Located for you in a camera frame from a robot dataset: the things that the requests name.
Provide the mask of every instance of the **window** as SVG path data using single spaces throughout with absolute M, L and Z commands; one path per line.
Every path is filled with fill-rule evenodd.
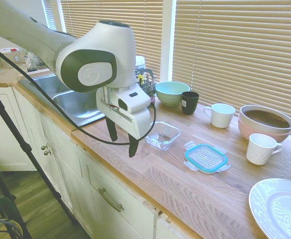
M 133 29 L 136 53 L 160 76 L 163 0 L 61 0 L 66 30 L 81 37 L 102 19 Z
M 61 2 L 64 29 L 76 37 L 101 19 L 129 24 L 147 67 L 159 77 L 173 60 L 172 80 L 189 84 L 203 104 L 257 104 L 291 116 L 291 0 L 42 1 L 47 23 L 49 4 Z M 172 32 L 165 42 L 162 32 Z M 174 48 L 161 57 L 168 40 Z
M 41 0 L 41 1 L 42 1 L 42 6 L 45 12 L 47 27 L 51 30 L 57 30 L 51 1 L 50 0 Z
M 291 116 L 291 0 L 177 0 L 173 80 Z

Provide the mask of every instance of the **black device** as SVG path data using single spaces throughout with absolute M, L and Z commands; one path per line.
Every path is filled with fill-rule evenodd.
M 193 91 L 182 93 L 182 111 L 186 115 L 192 115 L 196 110 L 199 94 Z

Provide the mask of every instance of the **tripod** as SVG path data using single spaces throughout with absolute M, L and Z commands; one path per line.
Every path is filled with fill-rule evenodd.
M 25 142 L 25 140 L 21 136 L 20 132 L 16 128 L 15 124 L 11 120 L 10 116 L 6 112 L 5 107 L 4 107 L 4 105 L 2 104 L 1 101 L 0 101 L 0 116 L 2 117 L 2 119 L 6 123 L 6 125 L 8 126 L 8 128 L 10 129 L 10 131 L 12 132 L 14 137 L 16 138 L 16 140 L 18 141 L 21 149 L 27 154 L 27 156 L 29 157 L 30 161 L 35 166 L 35 168 L 39 172 L 39 174 L 42 177 L 42 179 L 45 181 L 46 185 L 48 186 L 48 188 L 50 189 L 50 191 L 54 195 L 55 199 L 59 202 L 61 207 L 64 209 L 64 211 L 66 212 L 67 216 L 70 218 L 70 220 L 73 223 L 76 223 L 77 222 L 76 218 L 69 211 L 69 209 L 66 206 L 66 204 L 62 201 L 61 195 L 56 191 L 56 189 L 53 187 L 53 185 L 51 184 L 51 182 L 47 178 L 45 172 L 43 171 L 43 169 L 41 168 L 41 166 L 37 162 L 36 158 L 32 154 L 31 146 L 28 143 Z M 4 179 L 2 177 L 1 171 L 0 171 L 0 189 L 2 190 L 3 195 L 5 197 L 9 198 L 14 203 L 15 197 L 10 193 L 10 191 L 9 191 L 9 189 L 8 189 Z M 22 230 L 23 230 L 23 234 L 24 234 L 24 239 L 31 239 L 31 235 L 30 235 L 30 233 L 28 232 L 28 230 L 26 228 L 26 223 L 23 221 L 23 219 L 22 219 L 22 217 L 21 217 L 19 212 L 18 212 L 18 214 L 19 214 L 18 215 L 18 217 L 19 217 L 18 220 L 21 222 L 21 226 L 22 226 Z

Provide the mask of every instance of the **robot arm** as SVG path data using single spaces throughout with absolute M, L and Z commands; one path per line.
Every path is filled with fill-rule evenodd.
M 69 89 L 98 89 L 97 106 L 107 117 L 111 136 L 115 123 L 131 140 L 150 129 L 146 108 L 150 98 L 136 83 L 135 41 L 128 25 L 102 20 L 76 39 L 48 29 L 0 0 L 0 36 L 41 58 Z

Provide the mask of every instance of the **kitchen sink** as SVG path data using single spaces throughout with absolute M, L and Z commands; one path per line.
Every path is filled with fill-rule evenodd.
M 74 92 L 67 88 L 55 74 L 37 77 L 34 81 L 77 126 L 84 126 L 104 117 L 97 108 L 97 90 L 87 93 Z M 19 80 L 18 83 L 62 116 L 28 79 Z
M 32 86 L 35 87 L 30 81 L 26 79 L 26 81 Z M 65 91 L 69 91 L 70 89 L 66 87 L 59 78 L 55 75 L 48 75 L 39 78 L 35 78 L 34 81 L 43 89 L 47 94 L 56 94 Z

